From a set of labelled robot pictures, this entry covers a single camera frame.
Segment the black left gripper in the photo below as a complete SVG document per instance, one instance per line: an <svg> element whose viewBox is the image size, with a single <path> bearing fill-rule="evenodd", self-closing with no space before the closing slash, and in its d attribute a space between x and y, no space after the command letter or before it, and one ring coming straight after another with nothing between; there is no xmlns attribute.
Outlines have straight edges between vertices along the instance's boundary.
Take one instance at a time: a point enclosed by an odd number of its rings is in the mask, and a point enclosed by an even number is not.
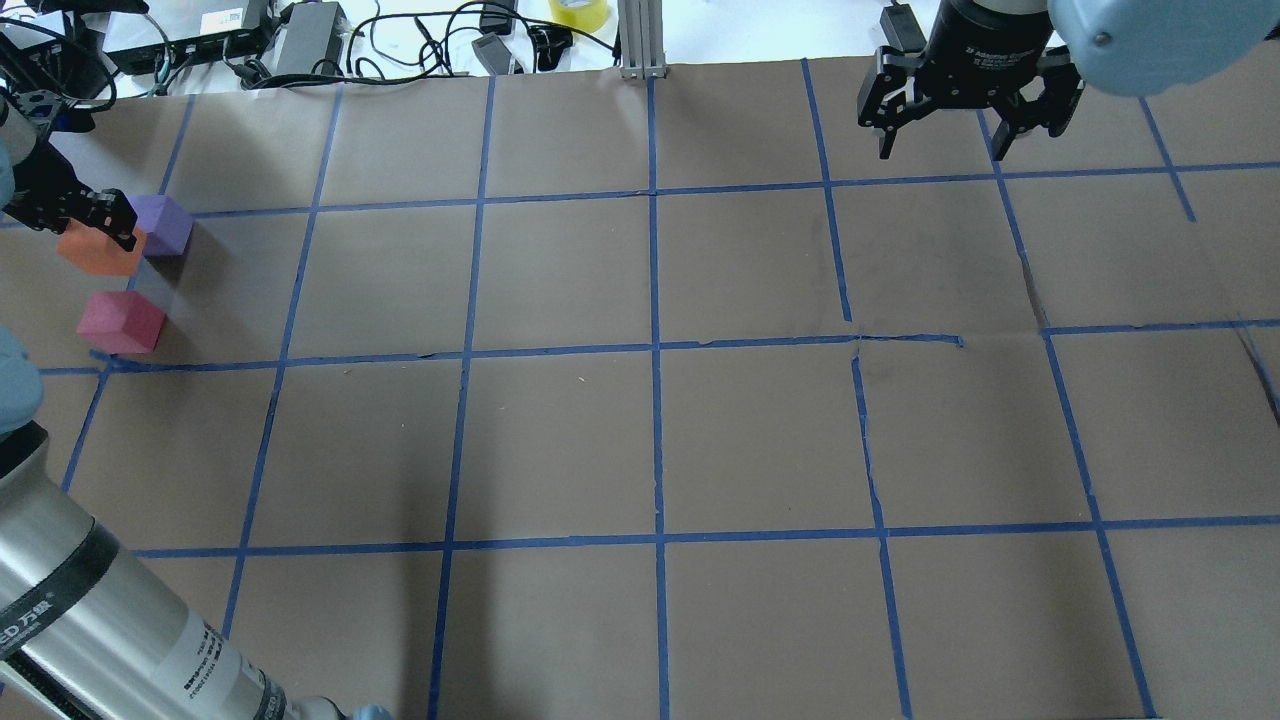
<svg viewBox="0 0 1280 720"><path fill-rule="evenodd" d="M47 140L38 141L12 172L15 188L3 211L35 231L61 233L76 220L133 252L137 214L120 190L86 190L72 164Z"/></svg>

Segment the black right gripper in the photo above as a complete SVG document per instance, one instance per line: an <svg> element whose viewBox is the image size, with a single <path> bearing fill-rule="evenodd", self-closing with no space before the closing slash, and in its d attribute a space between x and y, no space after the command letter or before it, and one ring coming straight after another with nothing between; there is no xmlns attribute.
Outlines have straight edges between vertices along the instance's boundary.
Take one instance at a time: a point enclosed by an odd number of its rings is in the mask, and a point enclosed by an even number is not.
<svg viewBox="0 0 1280 720"><path fill-rule="evenodd" d="M1064 135L1085 88L1071 53L1051 47L1047 1L942 1L923 53L879 47L858 94L858 124L888 160L897 132L940 110L995 109L991 155L1037 127Z"/></svg>

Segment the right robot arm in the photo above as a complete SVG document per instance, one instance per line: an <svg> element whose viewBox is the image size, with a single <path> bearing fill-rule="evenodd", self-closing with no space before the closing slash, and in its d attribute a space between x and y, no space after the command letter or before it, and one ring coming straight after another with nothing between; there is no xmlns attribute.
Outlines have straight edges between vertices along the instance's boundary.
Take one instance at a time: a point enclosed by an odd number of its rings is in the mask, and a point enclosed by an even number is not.
<svg viewBox="0 0 1280 720"><path fill-rule="evenodd" d="M1001 161L1034 129L1064 135L1087 88L1148 97L1207 79L1277 28L1275 1L942 1L924 33L904 1L882 12L858 124L888 159L902 127L934 111L1000 118Z"/></svg>

